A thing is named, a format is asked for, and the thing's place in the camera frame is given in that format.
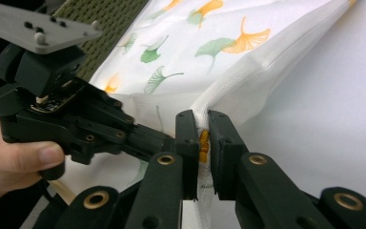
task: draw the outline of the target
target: finger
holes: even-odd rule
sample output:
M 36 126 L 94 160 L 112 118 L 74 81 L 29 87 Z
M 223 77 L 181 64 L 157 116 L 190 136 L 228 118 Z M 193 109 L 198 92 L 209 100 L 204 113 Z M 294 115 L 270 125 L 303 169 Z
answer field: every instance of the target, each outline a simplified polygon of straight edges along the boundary
M 64 161 L 64 152 L 54 142 L 7 144 L 0 151 L 2 170 L 28 173 L 52 168 Z

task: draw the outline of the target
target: screw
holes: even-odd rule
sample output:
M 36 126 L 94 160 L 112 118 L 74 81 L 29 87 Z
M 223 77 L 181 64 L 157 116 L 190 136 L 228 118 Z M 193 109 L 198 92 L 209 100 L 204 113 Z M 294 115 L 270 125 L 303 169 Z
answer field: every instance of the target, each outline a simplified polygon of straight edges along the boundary
M 59 25 L 60 25 L 61 27 L 67 27 L 67 23 L 65 23 L 65 21 L 60 21 L 60 22 L 59 22 Z
M 28 22 L 28 21 L 25 21 L 25 23 L 23 23 L 23 25 L 28 28 L 28 29 L 32 29 L 32 23 L 31 22 Z

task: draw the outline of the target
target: white fabric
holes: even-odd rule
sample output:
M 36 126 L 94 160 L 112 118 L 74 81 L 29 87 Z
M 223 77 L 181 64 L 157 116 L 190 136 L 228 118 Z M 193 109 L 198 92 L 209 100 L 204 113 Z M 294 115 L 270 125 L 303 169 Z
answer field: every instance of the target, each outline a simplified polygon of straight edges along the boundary
M 195 24 L 193 13 L 212 2 L 216 4 L 213 10 Z M 261 111 L 274 88 L 352 2 L 151 1 L 91 83 L 112 92 L 110 96 L 122 101 L 123 110 L 138 123 L 169 135 L 174 134 L 175 115 L 188 109 L 193 109 L 200 130 L 208 128 L 208 110 L 223 112 L 237 127 L 244 128 Z M 232 45 L 230 42 L 237 42 L 241 32 L 262 34 L 255 39 L 257 42 L 251 42 L 252 49 L 240 53 L 224 52 L 225 47 L 213 52 L 214 58 L 199 54 L 207 44 L 217 46 L 213 43 L 216 40 Z M 154 87 L 154 75 L 156 80 L 159 75 L 171 77 L 155 82 Z M 74 163 L 68 163 L 68 172 L 61 181 L 78 193 L 87 187 L 74 181 L 80 171 L 74 167 Z M 96 157 L 90 168 L 102 169 Z M 86 174 L 86 180 L 99 179 Z M 131 169 L 130 174 L 135 175 L 136 170 Z M 90 184 L 117 186 L 100 178 Z M 198 189 L 198 202 L 185 202 L 183 228 L 211 226 L 208 213 L 214 189 L 208 163 L 200 163 L 198 180 L 199 187 L 208 188 Z

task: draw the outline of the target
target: green strap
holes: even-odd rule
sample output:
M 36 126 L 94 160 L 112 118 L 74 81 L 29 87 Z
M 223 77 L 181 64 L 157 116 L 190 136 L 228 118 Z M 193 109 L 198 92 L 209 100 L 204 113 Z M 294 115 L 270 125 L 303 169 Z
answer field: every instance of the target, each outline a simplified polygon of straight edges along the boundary
M 78 76 L 89 81 L 112 48 L 126 32 L 149 0 L 67 0 L 55 16 L 90 24 L 99 21 L 103 34 L 85 42 L 82 50 L 87 54 Z

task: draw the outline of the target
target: metal bolt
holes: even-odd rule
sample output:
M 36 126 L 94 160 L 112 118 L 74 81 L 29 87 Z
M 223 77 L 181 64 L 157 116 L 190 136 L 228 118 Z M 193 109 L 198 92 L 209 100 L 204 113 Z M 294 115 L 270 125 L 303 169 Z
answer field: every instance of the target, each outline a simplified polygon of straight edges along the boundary
M 91 27 L 96 30 L 96 31 L 101 31 L 101 27 L 100 27 L 100 23 L 96 20 L 94 20 L 92 23 L 91 23 Z
M 34 40 L 39 45 L 45 45 L 46 44 L 46 35 L 42 32 L 37 32 L 34 35 Z

